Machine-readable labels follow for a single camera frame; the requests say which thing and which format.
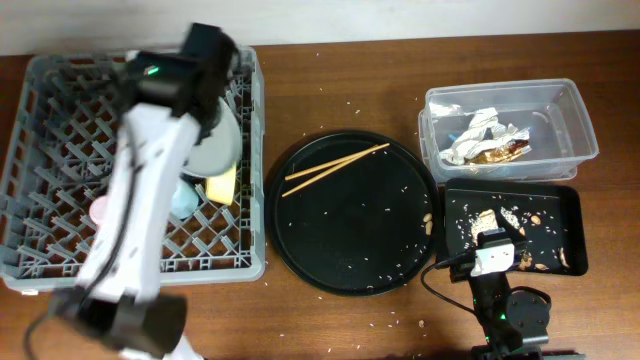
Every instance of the plastic dish rack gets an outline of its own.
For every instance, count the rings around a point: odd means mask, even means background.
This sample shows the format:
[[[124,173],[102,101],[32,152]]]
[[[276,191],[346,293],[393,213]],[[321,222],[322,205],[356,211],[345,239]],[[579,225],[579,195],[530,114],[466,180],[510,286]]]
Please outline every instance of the plastic dish rack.
[[[197,185],[198,210],[184,220],[171,215],[158,239],[162,285],[252,281],[264,272],[264,78],[255,51],[240,50],[226,93],[243,140],[235,200],[213,203]],[[96,225],[88,209],[106,193],[108,177],[99,176],[114,159],[116,119],[115,94],[85,90],[123,62],[107,54],[39,56],[27,68],[0,185],[0,276],[13,290],[73,286],[91,249]]]

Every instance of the wooden table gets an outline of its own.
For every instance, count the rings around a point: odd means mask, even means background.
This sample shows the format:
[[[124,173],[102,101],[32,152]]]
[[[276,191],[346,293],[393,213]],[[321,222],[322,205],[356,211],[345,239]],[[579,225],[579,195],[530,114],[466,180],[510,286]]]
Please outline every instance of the wooden table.
[[[640,358],[640,276],[634,267],[640,259],[640,31],[257,50],[267,94],[265,171],[290,146],[305,142],[304,133],[339,129],[378,132],[419,154],[417,116],[429,88],[574,80],[600,146],[600,155],[580,165],[577,178],[566,183],[582,199],[590,270],[579,278],[513,274],[510,281],[553,297],[551,343],[545,349],[576,349],[590,359]],[[8,143],[27,61],[28,57],[0,58],[2,149]],[[382,296],[338,297],[302,282],[272,246],[267,259],[259,281],[166,289],[189,298],[186,333],[201,354],[444,359],[484,341],[473,317],[436,299],[418,279]],[[469,287],[451,285],[446,271],[434,273],[431,281],[470,305]],[[0,358],[22,358],[24,329],[46,308],[47,298],[0,289]],[[419,320],[425,321],[424,329],[418,327]],[[116,358],[56,321],[38,330],[35,344],[45,360]]]

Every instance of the electrical wire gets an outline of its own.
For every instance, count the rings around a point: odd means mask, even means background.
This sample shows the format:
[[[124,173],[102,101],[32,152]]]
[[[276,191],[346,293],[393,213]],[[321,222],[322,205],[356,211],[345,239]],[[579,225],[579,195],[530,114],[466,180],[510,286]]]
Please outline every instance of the electrical wire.
[[[38,316],[38,318],[35,319],[31,324],[29,324],[29,327],[27,327],[27,330],[24,332],[24,337],[22,338],[22,347],[24,349],[24,356],[27,358],[27,360],[37,359],[35,353],[33,352],[33,346],[31,346],[31,337],[33,336],[33,333],[38,327],[40,327],[40,325],[42,325],[52,317],[52,314],[50,314],[49,312],[45,312],[44,314]]]
[[[431,271],[433,269],[440,269],[440,268],[443,268],[443,267],[447,267],[447,266],[449,266],[451,264],[454,264],[457,260],[459,260],[459,259],[461,259],[461,258],[463,258],[463,257],[465,257],[467,255],[468,254],[466,252],[465,253],[461,253],[461,254],[458,254],[456,256],[453,256],[450,259],[443,260],[443,261],[440,261],[439,263],[435,263],[435,264],[432,264],[432,265],[428,266],[422,272],[422,275],[420,276],[420,282],[422,282],[422,286],[424,286],[425,289],[427,289],[430,293],[432,293],[436,297],[448,302],[449,304],[451,304],[451,305],[453,305],[453,306],[455,306],[455,307],[457,307],[459,309],[462,309],[462,310],[464,310],[464,311],[466,311],[468,313],[471,313],[473,316],[477,316],[476,312],[473,309],[471,309],[471,308],[469,308],[467,306],[464,306],[464,305],[460,304],[459,302],[457,302],[457,301],[455,301],[455,300],[453,300],[451,298],[448,298],[448,297],[440,294],[439,292],[435,291],[431,286],[429,286],[427,284],[427,282],[425,280],[425,277],[427,276],[429,271]]]

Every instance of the small robot arm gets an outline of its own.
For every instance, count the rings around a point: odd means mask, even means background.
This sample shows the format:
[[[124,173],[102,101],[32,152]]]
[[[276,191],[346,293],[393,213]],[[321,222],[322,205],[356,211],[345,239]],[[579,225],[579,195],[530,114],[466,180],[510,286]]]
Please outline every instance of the small robot arm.
[[[159,292],[159,263],[194,146],[212,137],[224,144],[209,154],[207,176],[240,157],[238,123],[222,100],[237,55],[219,28],[194,24],[180,53],[130,53],[112,83],[121,126],[105,221],[75,287],[54,292],[50,314],[124,358],[202,359],[183,335],[186,299]]]

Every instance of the chopstick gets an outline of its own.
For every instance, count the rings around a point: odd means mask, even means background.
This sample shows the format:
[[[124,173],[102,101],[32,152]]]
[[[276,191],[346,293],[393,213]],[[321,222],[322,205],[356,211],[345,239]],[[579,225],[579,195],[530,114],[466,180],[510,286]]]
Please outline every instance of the chopstick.
[[[329,169],[327,171],[324,171],[324,172],[312,177],[311,179],[303,182],[302,184],[300,184],[300,185],[294,187],[293,189],[287,191],[286,193],[282,194],[282,197],[287,197],[287,196],[293,194],[294,192],[296,192],[296,191],[298,191],[298,190],[300,190],[300,189],[302,189],[304,187],[307,187],[308,185],[310,185],[310,184],[322,179],[323,177],[325,177],[325,176],[327,176],[327,175],[329,175],[329,174],[331,174],[331,173],[333,173],[333,172],[335,172],[337,170],[342,169],[343,167],[345,167],[345,166],[351,164],[352,162],[354,162],[354,161],[366,156],[367,154],[370,154],[370,153],[374,152],[377,149],[382,149],[382,148],[387,147],[387,146],[389,146],[388,143],[384,144],[384,145],[374,146],[374,147],[372,147],[370,149],[367,149],[365,151],[361,151],[359,153],[355,153],[355,154],[353,154],[351,156],[348,156],[348,158],[350,157],[349,160],[342,161],[342,163],[332,167],[331,169]]]
[[[351,159],[353,159],[353,158],[355,158],[355,157],[359,157],[359,156],[361,156],[361,155],[366,155],[366,154],[368,154],[368,153],[370,153],[370,152],[374,152],[374,151],[376,151],[376,150],[379,150],[379,149],[385,148],[385,147],[387,147],[387,146],[389,146],[389,143],[382,144],[382,145],[377,145],[377,146],[371,147],[371,148],[369,148],[369,149],[367,149],[367,150],[363,150],[363,151],[357,152],[357,153],[355,153],[355,154],[351,154],[351,155],[348,155],[348,156],[342,157],[342,158],[340,158],[340,159],[336,159],[336,160],[333,160],[333,161],[329,161],[329,162],[324,163],[324,164],[322,164],[322,165],[314,166],[314,167],[312,167],[312,168],[309,168],[309,169],[307,169],[307,170],[303,170],[303,171],[297,172],[297,173],[295,173],[295,174],[287,175],[287,176],[285,176],[285,177],[284,177],[284,179],[285,179],[286,181],[289,181],[289,180],[291,180],[291,179],[295,179],[295,178],[298,178],[298,177],[300,177],[300,176],[304,176],[304,175],[307,175],[307,174],[311,174],[312,172],[316,172],[316,171],[319,171],[319,170],[322,170],[322,169],[326,169],[326,168],[331,167],[331,166],[333,166],[333,165],[340,164],[340,163],[342,163],[342,162],[344,162],[344,161],[351,160]]]

